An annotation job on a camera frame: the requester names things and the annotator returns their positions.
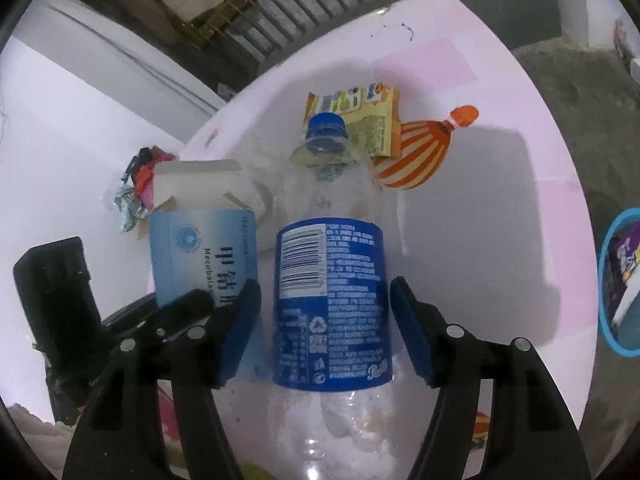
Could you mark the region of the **floor trash pile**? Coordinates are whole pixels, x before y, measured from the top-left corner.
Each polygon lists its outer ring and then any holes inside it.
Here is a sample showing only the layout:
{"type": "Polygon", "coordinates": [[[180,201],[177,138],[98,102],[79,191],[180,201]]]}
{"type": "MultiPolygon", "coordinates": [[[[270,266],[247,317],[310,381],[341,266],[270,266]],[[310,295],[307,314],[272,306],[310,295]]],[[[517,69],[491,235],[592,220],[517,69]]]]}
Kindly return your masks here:
{"type": "Polygon", "coordinates": [[[615,22],[614,48],[631,78],[640,84],[639,31],[628,16],[621,16],[615,22]]]}

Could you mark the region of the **pepsi plastic bottle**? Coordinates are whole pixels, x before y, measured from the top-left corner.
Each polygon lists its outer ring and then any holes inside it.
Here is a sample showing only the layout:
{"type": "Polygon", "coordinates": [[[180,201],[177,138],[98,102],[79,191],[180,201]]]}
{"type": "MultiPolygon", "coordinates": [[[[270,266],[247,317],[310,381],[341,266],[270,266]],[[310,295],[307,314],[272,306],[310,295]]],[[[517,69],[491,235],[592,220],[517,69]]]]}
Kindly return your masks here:
{"type": "Polygon", "coordinates": [[[383,192],[340,115],[308,120],[278,204],[273,381],[288,442],[312,464],[330,439],[375,450],[394,374],[383,192]]]}

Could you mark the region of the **yellow orange snack wrapper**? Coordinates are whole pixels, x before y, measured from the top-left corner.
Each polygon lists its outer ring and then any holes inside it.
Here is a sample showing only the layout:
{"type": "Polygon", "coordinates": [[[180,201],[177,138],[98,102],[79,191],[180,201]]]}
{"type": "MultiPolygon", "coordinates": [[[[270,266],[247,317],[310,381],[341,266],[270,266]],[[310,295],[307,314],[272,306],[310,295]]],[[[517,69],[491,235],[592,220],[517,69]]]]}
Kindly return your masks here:
{"type": "Polygon", "coordinates": [[[401,144],[398,101],[399,91],[382,82],[323,96],[309,93],[304,126],[318,114],[337,114],[345,123],[349,141],[361,151],[372,157],[397,157],[401,144]]]}

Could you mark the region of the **purple yellow noodle snack bag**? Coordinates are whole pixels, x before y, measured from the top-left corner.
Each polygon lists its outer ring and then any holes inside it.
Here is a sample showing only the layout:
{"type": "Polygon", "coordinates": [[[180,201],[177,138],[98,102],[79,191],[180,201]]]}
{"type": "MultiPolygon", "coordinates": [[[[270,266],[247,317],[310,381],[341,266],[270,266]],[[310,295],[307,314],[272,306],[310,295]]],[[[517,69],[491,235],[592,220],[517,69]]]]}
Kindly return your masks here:
{"type": "Polygon", "coordinates": [[[640,226],[635,223],[614,236],[613,252],[624,284],[639,266],[639,234],[640,226]]]}

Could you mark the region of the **blue mesh trash basket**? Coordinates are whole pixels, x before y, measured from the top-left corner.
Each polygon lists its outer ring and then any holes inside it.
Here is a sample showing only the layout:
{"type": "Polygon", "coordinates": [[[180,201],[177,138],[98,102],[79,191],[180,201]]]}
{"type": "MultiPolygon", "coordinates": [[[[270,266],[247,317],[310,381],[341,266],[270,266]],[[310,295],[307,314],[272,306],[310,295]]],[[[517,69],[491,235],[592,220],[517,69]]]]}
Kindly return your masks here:
{"type": "Polygon", "coordinates": [[[598,257],[599,328],[610,348],[624,358],[639,356],[639,267],[624,284],[613,252],[614,236],[639,224],[639,208],[621,212],[606,231],[598,257]]]}

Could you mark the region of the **cardboard box with clothes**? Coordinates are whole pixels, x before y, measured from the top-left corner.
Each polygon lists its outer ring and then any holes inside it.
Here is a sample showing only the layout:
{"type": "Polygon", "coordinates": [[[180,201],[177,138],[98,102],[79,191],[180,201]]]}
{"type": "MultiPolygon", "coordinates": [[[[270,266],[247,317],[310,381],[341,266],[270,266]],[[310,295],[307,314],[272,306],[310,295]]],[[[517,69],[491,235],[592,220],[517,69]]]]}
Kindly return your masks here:
{"type": "Polygon", "coordinates": [[[131,157],[121,176],[106,189],[104,203],[119,216],[122,233],[133,231],[154,209],[153,180],[161,162],[172,162],[176,155],[158,146],[140,148],[131,157]]]}

